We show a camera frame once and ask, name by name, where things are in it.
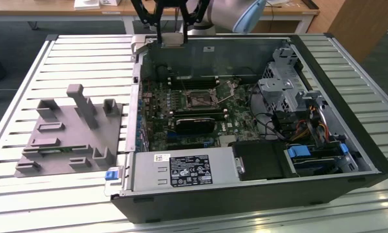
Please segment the blue latch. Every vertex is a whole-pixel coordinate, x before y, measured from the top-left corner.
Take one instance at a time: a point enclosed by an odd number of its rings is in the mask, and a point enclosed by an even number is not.
[[[342,153],[346,154],[349,152],[349,150],[348,150],[348,147],[346,147],[345,143],[341,143],[338,146],[340,146],[340,148],[342,150]]]
[[[113,181],[118,179],[118,171],[106,171],[105,181]]]
[[[309,152],[308,146],[292,146],[286,150],[286,152],[288,152],[290,158],[302,157],[302,156],[310,156],[310,152]]]

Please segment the barcode sticker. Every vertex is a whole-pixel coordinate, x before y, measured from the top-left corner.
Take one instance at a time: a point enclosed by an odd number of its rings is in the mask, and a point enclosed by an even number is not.
[[[168,162],[170,154],[154,154],[153,161],[154,162]]]

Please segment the metal table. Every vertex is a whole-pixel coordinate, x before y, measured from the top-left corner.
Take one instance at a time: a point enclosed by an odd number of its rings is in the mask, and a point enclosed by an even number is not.
[[[333,38],[302,34],[301,39],[388,158],[388,96]],[[388,180],[328,204],[136,225],[104,195],[104,172],[14,178],[38,99],[70,105],[65,88],[81,83],[93,103],[106,97],[129,102],[129,47],[130,35],[47,37],[0,122],[0,232],[388,232]],[[125,106],[120,153],[128,112]]]

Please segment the desk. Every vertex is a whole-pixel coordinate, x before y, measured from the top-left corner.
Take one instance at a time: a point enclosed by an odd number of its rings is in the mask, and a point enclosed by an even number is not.
[[[134,34],[133,21],[138,20],[129,0],[118,6],[101,6],[100,9],[74,11],[74,0],[0,0],[0,21],[100,21],[124,22],[128,34]],[[304,33],[318,10],[310,10],[301,0],[292,0],[293,5],[273,8],[273,20],[298,21],[296,33]],[[144,1],[146,9],[153,10],[153,0]],[[173,9],[165,9],[162,20],[173,20]],[[260,20],[272,20],[272,9],[266,7]]]

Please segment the warning label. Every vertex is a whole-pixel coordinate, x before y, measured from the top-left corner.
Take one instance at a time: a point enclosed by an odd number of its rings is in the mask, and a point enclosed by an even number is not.
[[[208,155],[170,157],[169,168],[173,187],[213,183]]]

